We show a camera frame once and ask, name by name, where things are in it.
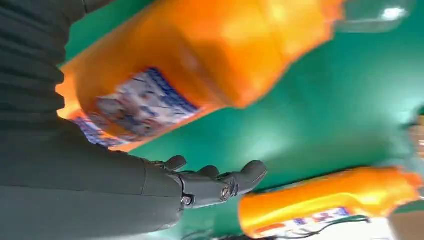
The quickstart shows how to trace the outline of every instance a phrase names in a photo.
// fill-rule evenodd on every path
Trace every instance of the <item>black cable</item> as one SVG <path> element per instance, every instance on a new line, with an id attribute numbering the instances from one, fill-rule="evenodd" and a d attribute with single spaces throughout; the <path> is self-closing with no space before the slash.
<path id="1" fill-rule="evenodd" d="M 332 222 L 332 223 L 328 224 L 327 226 L 325 226 L 325 227 L 321 228 L 321 229 L 320 229 L 320 230 L 318 230 L 318 231 L 312 231 L 312 232 L 310 232 L 310 233 L 308 233 L 308 234 L 305 234 L 305 236 L 294 236 L 294 237 L 290 237 L 290 236 L 279 236 L 279 238 L 281 238 L 281 239 L 293 239 L 293 240 L 294 240 L 294 239 L 306 239 L 306 238 L 310 238 L 310 237 L 312 237 L 312 236 L 318 235 L 318 234 L 320 234 L 322 231 L 324 231 L 325 229 L 327 229 L 327 228 L 329 228 L 329 227 L 331 227 L 331 226 L 337 225 L 337 224 L 360 223 L 360 222 L 370 223 L 370 219 L 369 219 L 368 217 L 364 217 L 364 218 L 356 219 L 356 220 L 341 220 L 341 221 L 335 221 L 335 222 Z"/>

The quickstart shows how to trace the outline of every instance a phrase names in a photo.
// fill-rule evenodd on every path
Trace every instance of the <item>cable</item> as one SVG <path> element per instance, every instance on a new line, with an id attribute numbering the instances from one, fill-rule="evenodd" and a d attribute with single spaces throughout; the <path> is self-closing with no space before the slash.
<path id="1" fill-rule="evenodd" d="M 281 239 L 290 239 L 290 240 L 295 240 L 295 239 L 306 239 L 306 238 L 309 238 L 309 237 L 312 237 L 312 236 L 315 236 L 315 235 L 318 235 L 318 234 L 320 234 L 322 231 L 324 231 L 325 229 L 327 229 L 327 228 L 329 228 L 329 227 L 331 227 L 331 226 L 334 226 L 334 225 L 337 225 L 337 224 L 346 224 L 346 223 L 359 223 L 359 222 L 366 222 L 366 223 L 370 223 L 370 219 L 368 218 L 368 217 L 366 217 L 366 216 L 364 216 L 364 217 L 362 217 L 362 218 L 360 218 L 360 219 L 355 219 L 355 220 L 339 220 L 339 221 L 335 221 L 335 222 L 332 222 L 332 223 L 330 223 L 330 224 L 328 224 L 327 226 L 325 226 L 325 227 L 323 227 L 323 228 L 321 228 L 320 230 L 318 230 L 318 231 L 311 231 L 310 233 L 296 233 L 296 232 L 294 232 L 295 234 L 298 234 L 298 235 L 304 235 L 304 236 L 294 236 L 294 237 L 290 237 L 290 236 L 279 236 L 278 238 L 281 238 Z"/>

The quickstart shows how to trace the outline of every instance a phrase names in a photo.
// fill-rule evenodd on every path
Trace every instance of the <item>orange bottle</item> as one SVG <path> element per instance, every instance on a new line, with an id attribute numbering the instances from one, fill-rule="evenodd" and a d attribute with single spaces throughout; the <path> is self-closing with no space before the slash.
<path id="1" fill-rule="evenodd" d="M 129 151 L 222 108 L 245 108 L 332 38 L 343 0 L 162 0 L 62 67 L 60 117 Z"/>
<path id="2" fill-rule="evenodd" d="M 387 217 L 396 207 L 419 200 L 422 186 L 421 176 L 415 173 L 395 167 L 360 167 L 274 192 L 246 195 L 239 204 L 239 221 L 251 238 L 286 237 L 351 216 Z"/>

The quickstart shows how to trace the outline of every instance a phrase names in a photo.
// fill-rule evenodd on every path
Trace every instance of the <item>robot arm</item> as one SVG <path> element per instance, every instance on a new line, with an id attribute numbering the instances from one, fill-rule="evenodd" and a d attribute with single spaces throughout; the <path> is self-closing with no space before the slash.
<path id="1" fill-rule="evenodd" d="M 0 0 L 2 240 L 154 232 L 174 225 L 184 208 L 223 203 L 265 175 L 260 162 L 253 163 L 259 171 L 221 177 L 177 173 L 91 144 L 78 126 L 57 116 L 64 100 L 55 87 L 64 77 L 56 66 L 65 59 L 70 27 L 109 2 Z"/>

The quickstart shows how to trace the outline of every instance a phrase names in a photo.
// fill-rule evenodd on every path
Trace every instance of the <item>metal screw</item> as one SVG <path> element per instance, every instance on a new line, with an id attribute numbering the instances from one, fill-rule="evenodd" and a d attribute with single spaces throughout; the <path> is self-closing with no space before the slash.
<path id="1" fill-rule="evenodd" d="M 182 199 L 181 199 L 181 203 L 184 206 L 188 206 L 188 205 L 190 205 L 192 203 L 192 199 L 189 196 L 183 196 Z"/>
<path id="2" fill-rule="evenodd" d="M 221 191 L 221 199 L 223 201 L 227 201 L 228 198 L 230 198 L 230 193 L 231 193 L 230 187 L 229 186 L 224 186 L 223 189 L 222 189 L 222 191 Z"/>

